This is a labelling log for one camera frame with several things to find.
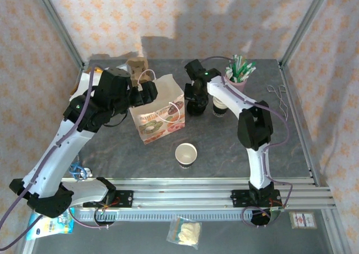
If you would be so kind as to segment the paper coffee cup black sleeve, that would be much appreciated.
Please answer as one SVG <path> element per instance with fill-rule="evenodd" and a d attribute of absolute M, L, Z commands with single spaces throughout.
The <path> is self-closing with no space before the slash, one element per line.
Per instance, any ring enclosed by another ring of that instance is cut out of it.
<path fill-rule="evenodd" d="M 174 156 L 180 167 L 187 169 L 192 166 L 197 159 L 197 149 L 193 144 L 182 143 L 177 146 Z"/>

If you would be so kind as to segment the pink straw holder cup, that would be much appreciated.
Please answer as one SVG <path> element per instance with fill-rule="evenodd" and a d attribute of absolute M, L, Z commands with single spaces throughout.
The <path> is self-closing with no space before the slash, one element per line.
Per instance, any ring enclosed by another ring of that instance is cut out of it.
<path fill-rule="evenodd" d="M 238 91 L 240 91 L 241 93 L 244 92 L 245 86 L 246 86 L 246 82 L 247 80 L 243 81 L 243 82 L 239 82 L 239 83 L 235 83 L 232 82 L 230 79 L 228 79 L 227 76 L 224 77 L 225 81 L 227 83 L 229 83 L 230 85 L 232 85 L 233 87 L 235 87 Z"/>

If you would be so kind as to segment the black cup lid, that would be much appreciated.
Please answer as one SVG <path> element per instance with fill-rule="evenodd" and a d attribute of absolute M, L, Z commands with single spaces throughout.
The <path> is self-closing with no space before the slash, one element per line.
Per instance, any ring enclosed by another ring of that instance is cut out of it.
<path fill-rule="evenodd" d="M 192 103 L 187 103 L 187 112 L 189 113 L 189 115 L 195 117 L 202 115 L 196 113 L 196 104 L 192 104 Z"/>

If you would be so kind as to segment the blue white snack packet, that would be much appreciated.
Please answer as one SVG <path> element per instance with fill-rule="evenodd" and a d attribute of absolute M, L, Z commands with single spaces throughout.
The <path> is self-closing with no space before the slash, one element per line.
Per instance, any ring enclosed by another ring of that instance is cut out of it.
<path fill-rule="evenodd" d="M 56 218 L 42 216 L 27 232 L 26 240 L 29 241 L 56 234 L 71 234 L 75 222 L 69 211 L 74 213 L 74 209 L 69 209 Z"/>

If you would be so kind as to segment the aluminium frame post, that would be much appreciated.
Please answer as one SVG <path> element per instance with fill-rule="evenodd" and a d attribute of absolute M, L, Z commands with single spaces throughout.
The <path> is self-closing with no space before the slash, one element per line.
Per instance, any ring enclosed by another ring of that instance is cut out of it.
<path fill-rule="evenodd" d="M 309 9 L 305 13 L 301 23 L 299 24 L 299 27 L 297 28 L 297 31 L 295 32 L 288 48 L 284 52 L 282 59 L 278 62 L 281 70 L 285 68 L 285 66 L 289 63 L 290 59 L 294 55 L 294 52 L 300 45 L 300 42 L 305 36 L 307 30 L 309 29 L 312 21 L 319 12 L 319 9 L 321 8 L 324 1 L 325 0 L 312 0 Z"/>
<path fill-rule="evenodd" d="M 59 38 L 62 40 L 65 47 L 67 48 L 72 60 L 79 68 L 82 68 L 84 66 L 84 61 L 82 60 L 82 57 L 80 56 L 80 53 L 78 52 L 53 2 L 51 0 L 38 0 L 38 1 L 44 7 L 45 14 L 49 18 L 52 25 L 55 27 L 59 35 Z"/>

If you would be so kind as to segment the stack of paper cups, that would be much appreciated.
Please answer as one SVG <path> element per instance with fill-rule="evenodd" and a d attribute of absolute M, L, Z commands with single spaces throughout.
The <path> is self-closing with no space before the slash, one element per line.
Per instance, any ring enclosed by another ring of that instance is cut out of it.
<path fill-rule="evenodd" d="M 222 117 L 227 112 L 228 107 L 218 98 L 213 97 L 213 113 L 216 117 Z"/>

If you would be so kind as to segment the white paper napkin stack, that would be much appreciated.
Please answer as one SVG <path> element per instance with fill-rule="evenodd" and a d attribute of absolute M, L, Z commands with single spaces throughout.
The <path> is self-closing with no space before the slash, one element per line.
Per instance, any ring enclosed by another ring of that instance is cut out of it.
<path fill-rule="evenodd" d="M 100 77 L 101 77 L 100 73 L 98 73 L 98 72 L 94 73 L 93 82 L 92 82 L 93 86 L 98 86 Z M 85 93 L 85 91 L 88 90 L 89 80 L 90 80 L 90 74 L 83 72 L 81 75 L 77 90 L 74 92 L 73 95 L 71 95 L 69 101 L 71 101 L 72 99 L 74 99 L 77 96 L 83 95 Z"/>

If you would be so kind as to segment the brown pulp cup carrier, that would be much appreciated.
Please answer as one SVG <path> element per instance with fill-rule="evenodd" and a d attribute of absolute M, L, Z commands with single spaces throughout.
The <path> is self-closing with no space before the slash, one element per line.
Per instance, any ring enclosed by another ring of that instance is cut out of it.
<path fill-rule="evenodd" d="M 151 80 L 148 71 L 148 60 L 145 57 L 133 57 L 127 60 L 126 64 L 130 67 L 131 83 L 135 87 L 140 83 Z"/>

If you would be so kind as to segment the aluminium table side rail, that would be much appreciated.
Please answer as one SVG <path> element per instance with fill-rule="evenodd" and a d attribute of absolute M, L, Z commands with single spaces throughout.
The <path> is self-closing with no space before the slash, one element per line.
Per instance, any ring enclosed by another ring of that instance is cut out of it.
<path fill-rule="evenodd" d="M 304 117 L 301 114 L 302 108 L 301 108 L 300 100 L 297 95 L 297 91 L 294 86 L 293 79 L 291 77 L 289 68 L 287 66 L 283 65 L 281 62 L 278 62 L 278 67 L 279 67 L 280 75 L 282 77 L 284 86 L 286 87 L 289 106 L 291 107 L 293 120 L 296 125 L 297 133 L 298 133 L 298 136 L 299 136 L 299 139 L 301 142 L 301 146 L 303 149 L 303 154 L 305 156 L 309 174 L 313 178 L 315 186 L 322 187 L 323 184 L 321 182 L 320 173 L 317 171 L 317 166 L 316 166 L 315 161 L 310 153 L 310 142 L 306 137 L 306 130 L 303 127 Z"/>

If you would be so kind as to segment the small brown framed card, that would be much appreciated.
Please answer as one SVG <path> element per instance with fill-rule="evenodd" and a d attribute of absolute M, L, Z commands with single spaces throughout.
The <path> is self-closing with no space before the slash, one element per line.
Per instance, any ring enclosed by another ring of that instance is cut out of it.
<path fill-rule="evenodd" d="M 316 229 L 316 219 L 311 211 L 291 211 L 289 213 L 292 229 Z"/>

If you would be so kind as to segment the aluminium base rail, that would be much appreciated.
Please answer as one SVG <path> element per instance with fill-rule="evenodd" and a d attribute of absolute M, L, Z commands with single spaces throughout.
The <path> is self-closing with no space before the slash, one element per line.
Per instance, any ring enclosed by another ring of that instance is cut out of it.
<path fill-rule="evenodd" d="M 134 192 L 133 209 L 233 210 L 233 190 L 248 189 L 246 178 L 130 178 L 110 183 Z M 333 209 L 329 187 L 317 187 L 311 178 L 293 180 L 293 186 L 277 185 L 287 210 Z"/>

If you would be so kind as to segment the clear bag of crackers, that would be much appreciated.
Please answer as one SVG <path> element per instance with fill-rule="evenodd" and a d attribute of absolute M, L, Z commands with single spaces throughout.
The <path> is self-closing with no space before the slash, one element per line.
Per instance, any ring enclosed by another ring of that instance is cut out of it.
<path fill-rule="evenodd" d="M 167 242 L 198 249 L 202 223 L 174 215 L 167 234 Z"/>

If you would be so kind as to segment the white donut print paper bag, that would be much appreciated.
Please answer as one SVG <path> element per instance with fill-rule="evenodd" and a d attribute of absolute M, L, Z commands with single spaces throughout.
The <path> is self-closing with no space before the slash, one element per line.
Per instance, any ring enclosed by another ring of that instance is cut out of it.
<path fill-rule="evenodd" d="M 168 74 L 154 80 L 157 98 L 150 104 L 130 108 L 140 138 L 149 144 L 185 127 L 184 92 Z"/>

